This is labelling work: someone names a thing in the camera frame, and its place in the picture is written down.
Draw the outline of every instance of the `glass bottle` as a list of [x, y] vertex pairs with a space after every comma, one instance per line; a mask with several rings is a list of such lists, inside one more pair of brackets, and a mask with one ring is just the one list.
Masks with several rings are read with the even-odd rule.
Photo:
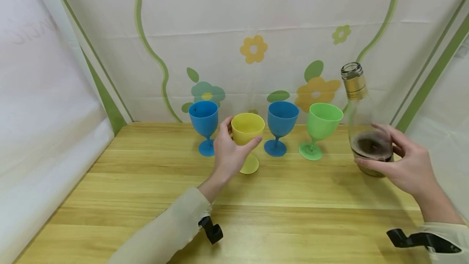
[[[394, 161], [392, 140], [386, 124], [373, 114], [361, 64], [351, 62], [340, 70], [348, 98], [348, 138], [354, 157]], [[380, 172], [358, 165], [365, 174], [383, 177]]]

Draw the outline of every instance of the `right hand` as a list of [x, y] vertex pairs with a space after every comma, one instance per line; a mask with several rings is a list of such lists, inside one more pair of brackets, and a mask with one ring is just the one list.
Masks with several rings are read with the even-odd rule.
[[378, 171], [395, 184], [396, 187], [418, 199], [441, 187], [433, 172], [430, 155], [426, 148], [414, 143], [404, 133], [388, 125], [394, 153], [402, 159], [396, 162], [382, 162], [356, 158], [358, 164]]

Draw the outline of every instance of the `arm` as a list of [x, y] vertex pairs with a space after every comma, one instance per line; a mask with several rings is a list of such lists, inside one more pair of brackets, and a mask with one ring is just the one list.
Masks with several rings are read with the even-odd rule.
[[459, 254], [431, 252], [433, 264], [469, 264], [469, 228], [438, 184], [428, 151], [395, 128], [389, 127], [389, 132], [401, 160], [387, 163], [358, 158], [357, 163], [385, 174], [396, 187], [414, 197], [425, 221], [421, 232], [433, 233], [462, 249]]
[[220, 191], [262, 140], [257, 137], [244, 146], [237, 146], [230, 137], [231, 119], [220, 124], [214, 142], [215, 167], [209, 178], [198, 188], [188, 189], [166, 211], [137, 231], [107, 264], [166, 264], [197, 235], [198, 222], [210, 214], [211, 204]]

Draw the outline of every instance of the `sleeve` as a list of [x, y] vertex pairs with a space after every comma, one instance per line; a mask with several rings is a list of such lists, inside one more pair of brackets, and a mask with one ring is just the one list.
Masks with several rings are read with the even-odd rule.
[[432, 264], [469, 264], [469, 228], [461, 224], [427, 222], [421, 232], [435, 234], [462, 249], [457, 254], [430, 252]]
[[196, 187], [188, 189], [128, 239], [107, 264], [166, 264], [197, 235], [198, 222], [211, 211], [212, 206]]

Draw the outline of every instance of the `black clip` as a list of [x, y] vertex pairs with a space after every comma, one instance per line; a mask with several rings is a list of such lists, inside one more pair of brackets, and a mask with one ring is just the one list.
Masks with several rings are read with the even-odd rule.
[[199, 225], [206, 231], [206, 235], [212, 245], [223, 238], [223, 232], [218, 224], [213, 225], [210, 216], [206, 216], [199, 221]]
[[428, 251], [439, 254], [456, 254], [462, 250], [453, 243], [432, 233], [413, 233], [407, 237], [402, 229], [391, 229], [386, 233], [396, 248], [425, 246]]

